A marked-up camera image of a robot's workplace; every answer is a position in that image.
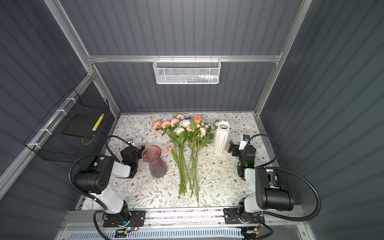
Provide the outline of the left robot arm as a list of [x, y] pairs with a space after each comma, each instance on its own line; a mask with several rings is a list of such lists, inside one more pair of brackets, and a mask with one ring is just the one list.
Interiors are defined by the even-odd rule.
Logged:
[[[85, 155], [72, 163], [68, 173], [70, 186], [103, 208], [101, 213], [104, 228], [120, 227], [133, 231], [144, 225], [146, 212], [130, 211], [127, 202], [118, 197], [109, 186], [111, 177], [131, 179], [135, 176], [144, 149], [144, 146], [139, 149], [135, 146], [126, 147], [121, 151], [122, 163], [114, 156], [102, 154]], [[73, 176], [76, 164], [91, 157], [94, 158], [91, 165]]]

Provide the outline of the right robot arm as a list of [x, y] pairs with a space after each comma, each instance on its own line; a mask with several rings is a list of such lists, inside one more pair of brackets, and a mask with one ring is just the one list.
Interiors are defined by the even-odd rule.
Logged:
[[226, 224], [256, 223], [256, 217], [264, 218], [259, 213], [262, 210], [293, 210], [295, 203], [284, 172], [264, 166], [256, 167], [256, 148], [246, 140], [241, 141], [240, 145], [230, 142], [228, 152], [239, 159], [239, 177], [255, 184], [255, 196], [243, 198], [236, 208], [223, 209]]

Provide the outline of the pink glass vase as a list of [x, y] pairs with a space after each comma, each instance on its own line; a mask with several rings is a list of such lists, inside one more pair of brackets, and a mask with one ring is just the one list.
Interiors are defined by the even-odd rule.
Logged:
[[168, 170], [162, 159], [162, 150], [158, 146], [149, 146], [142, 152], [142, 159], [149, 164], [150, 173], [154, 178], [162, 178]]

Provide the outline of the white ribbed ceramic vase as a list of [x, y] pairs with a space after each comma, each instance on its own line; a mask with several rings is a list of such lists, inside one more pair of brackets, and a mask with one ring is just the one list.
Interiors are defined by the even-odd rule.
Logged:
[[215, 132], [214, 151], [222, 153], [225, 150], [230, 132], [230, 123], [226, 121], [218, 122], [218, 127]]

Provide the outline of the bunch of artificial flowers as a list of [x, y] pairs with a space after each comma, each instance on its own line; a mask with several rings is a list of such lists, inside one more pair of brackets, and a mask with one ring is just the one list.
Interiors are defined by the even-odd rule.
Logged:
[[182, 114], [175, 114], [170, 121], [157, 120], [153, 123], [153, 130], [161, 131], [162, 135], [168, 136], [178, 155], [181, 177], [179, 194], [184, 195], [190, 190], [197, 202], [200, 201], [199, 153], [213, 143], [217, 127], [217, 123], [204, 123], [202, 117], [198, 115], [186, 118]]

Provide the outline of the floral table mat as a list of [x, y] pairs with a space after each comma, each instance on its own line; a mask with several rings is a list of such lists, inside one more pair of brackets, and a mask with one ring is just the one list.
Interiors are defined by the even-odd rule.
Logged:
[[106, 155], [120, 155], [127, 140], [137, 147], [157, 146], [162, 151], [162, 160], [167, 166], [166, 174], [155, 178], [149, 163], [139, 160], [138, 171], [131, 179], [111, 177], [109, 188], [132, 209], [192, 208], [235, 206], [246, 197], [255, 196], [255, 184], [242, 180], [237, 172], [238, 159], [227, 150], [220, 153], [213, 144], [195, 150], [197, 166], [190, 162], [192, 154], [184, 147], [187, 174], [196, 173], [199, 192], [190, 189], [180, 193], [180, 151], [171, 143], [167, 134], [154, 130], [157, 121], [170, 121], [173, 114], [122, 115], [113, 130]]

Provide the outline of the black flat pad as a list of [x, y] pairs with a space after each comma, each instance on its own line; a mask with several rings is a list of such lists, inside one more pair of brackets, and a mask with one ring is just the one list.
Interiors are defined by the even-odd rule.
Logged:
[[96, 121], [96, 116], [75, 114], [62, 130], [62, 134], [71, 137], [91, 139], [95, 135], [92, 128]]

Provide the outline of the items in white basket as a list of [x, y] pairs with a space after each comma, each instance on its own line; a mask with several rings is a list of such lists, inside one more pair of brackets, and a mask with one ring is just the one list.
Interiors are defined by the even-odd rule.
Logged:
[[219, 75], [198, 75], [183, 76], [176, 80], [179, 84], [217, 84], [220, 81]]

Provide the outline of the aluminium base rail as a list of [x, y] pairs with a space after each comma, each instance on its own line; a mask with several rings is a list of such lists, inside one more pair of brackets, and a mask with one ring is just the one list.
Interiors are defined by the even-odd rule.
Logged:
[[129, 227], [103, 227], [102, 215], [97, 216], [100, 230], [110, 240], [245, 240], [258, 239], [273, 230], [270, 240], [313, 240], [308, 223], [291, 222], [261, 215], [239, 220], [230, 207], [145, 209], [134, 230]]

